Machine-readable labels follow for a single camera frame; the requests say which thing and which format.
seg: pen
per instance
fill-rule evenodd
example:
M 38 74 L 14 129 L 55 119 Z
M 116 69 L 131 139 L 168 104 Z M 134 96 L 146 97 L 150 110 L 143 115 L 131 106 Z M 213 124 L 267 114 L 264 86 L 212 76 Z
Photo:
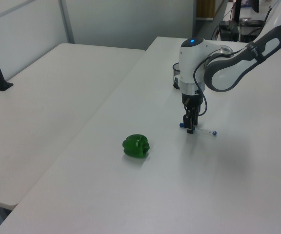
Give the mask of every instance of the pen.
M 185 128 L 184 123 L 180 123 L 180 127 Z M 202 132 L 202 133 L 206 133 L 206 134 L 210 134 L 214 137 L 216 137 L 216 135 L 217 135 L 217 131 L 212 131 L 212 130 L 207 130 L 207 129 L 202 129 L 202 128 L 196 128 L 195 126 L 193 127 L 193 130 L 199 131 L 199 132 Z

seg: wooden panel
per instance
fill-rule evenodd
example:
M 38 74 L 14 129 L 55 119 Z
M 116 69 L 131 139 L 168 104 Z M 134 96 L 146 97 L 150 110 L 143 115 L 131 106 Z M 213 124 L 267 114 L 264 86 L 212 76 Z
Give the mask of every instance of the wooden panel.
M 215 0 L 197 0 L 197 18 L 213 18 Z

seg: black cable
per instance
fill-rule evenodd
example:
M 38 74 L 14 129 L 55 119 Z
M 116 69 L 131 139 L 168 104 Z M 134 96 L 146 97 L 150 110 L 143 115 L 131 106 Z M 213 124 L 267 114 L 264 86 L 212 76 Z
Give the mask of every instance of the black cable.
M 271 12 L 271 10 L 272 10 L 272 8 L 269 8 L 269 10 L 268 10 L 268 12 L 267 12 L 267 14 L 266 14 L 265 20 L 264 20 L 264 22 L 263 22 L 263 25 L 262 25 L 262 29 L 264 28 L 264 26 L 265 26 L 265 24 L 266 24 L 267 18 L 268 18 L 268 16 L 269 16 L 269 13 Z
M 267 14 L 266 14 L 266 17 L 265 17 L 265 20 L 264 20 L 264 22 L 263 22 L 262 27 L 261 27 L 261 28 L 256 28 L 256 29 L 253 30 L 252 32 L 250 32 L 250 33 L 248 33 L 247 35 L 245 35 L 247 38 L 248 38 L 248 36 L 250 36 L 251 34 L 253 34 L 254 32 L 256 32 L 256 31 L 258 31 L 258 30 L 261 30 L 261 31 L 262 31 L 262 29 L 264 28 L 264 26 L 265 26 L 265 24 L 266 24 L 266 21 L 267 21 L 267 19 L 268 19 L 268 16 L 269 16 L 269 14 L 270 14 L 271 11 L 272 11 L 272 8 L 270 7 L 269 10 L 268 10 L 268 12 L 267 12 Z
M 233 4 L 233 6 L 232 6 L 232 8 L 229 10 L 229 12 L 231 12 L 231 11 L 233 10 L 235 4 L 236 4 L 236 2 Z
M 213 31 L 213 33 L 212 33 L 211 40 L 212 40 L 212 38 L 213 38 L 214 33 L 217 31 L 217 28 L 218 28 L 218 27 L 219 27 L 219 26 L 216 26 L 216 28 L 214 29 L 214 31 Z
M 233 53 L 231 53 L 231 54 L 219 54 L 219 55 L 217 55 L 216 58 L 218 58 L 218 57 L 225 57 L 225 58 L 228 58 L 228 57 L 230 57 L 230 56 L 232 56 L 232 55 L 234 55 L 234 54 L 237 54 L 239 51 L 233 52 Z M 204 59 L 201 63 L 199 63 L 198 66 L 197 66 L 197 68 L 194 70 L 194 74 L 193 74 L 194 82 L 195 82 L 195 84 L 196 84 L 196 86 L 197 86 L 197 88 L 198 88 L 200 94 L 202 95 L 202 98 L 203 98 L 204 104 L 205 104 L 204 112 L 203 112 L 202 114 L 199 114 L 198 116 L 203 116 L 203 115 L 207 112 L 207 110 L 208 110 L 208 102 L 207 102 L 207 99 L 205 98 L 205 95 L 204 95 L 202 89 L 200 88 L 200 86 L 199 86 L 198 83 L 197 83 L 197 80 L 196 80 L 196 72 L 197 72 L 197 70 L 201 67 L 201 65 L 202 65 L 204 62 L 206 62 L 209 58 L 210 58 L 210 55 L 209 55 L 206 59 Z

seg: green bell pepper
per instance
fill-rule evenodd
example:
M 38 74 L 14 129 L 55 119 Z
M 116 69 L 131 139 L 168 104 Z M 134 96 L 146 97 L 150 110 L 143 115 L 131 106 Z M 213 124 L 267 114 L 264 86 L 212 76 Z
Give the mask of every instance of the green bell pepper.
M 140 134 L 134 134 L 127 137 L 122 143 L 122 146 L 124 147 L 123 151 L 127 155 L 136 158 L 146 157 L 146 153 L 150 149 L 147 137 Z

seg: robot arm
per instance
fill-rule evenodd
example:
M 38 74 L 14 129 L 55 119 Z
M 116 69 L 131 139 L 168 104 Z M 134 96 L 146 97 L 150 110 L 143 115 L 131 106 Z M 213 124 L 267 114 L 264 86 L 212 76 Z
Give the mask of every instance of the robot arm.
M 205 84 L 217 92 L 231 90 L 246 73 L 281 49 L 281 0 L 276 3 L 258 38 L 233 56 L 220 55 L 232 55 L 228 47 L 200 38 L 186 40 L 181 45 L 178 83 L 186 110 L 184 127 L 188 133 L 193 133 L 193 125 L 197 125 L 198 116 L 203 115 L 199 114 L 203 100 L 207 106 L 203 95 Z
M 215 58 L 204 71 L 204 82 L 212 90 L 225 92 L 241 78 L 281 49 L 281 1 L 271 11 L 263 30 L 232 58 Z

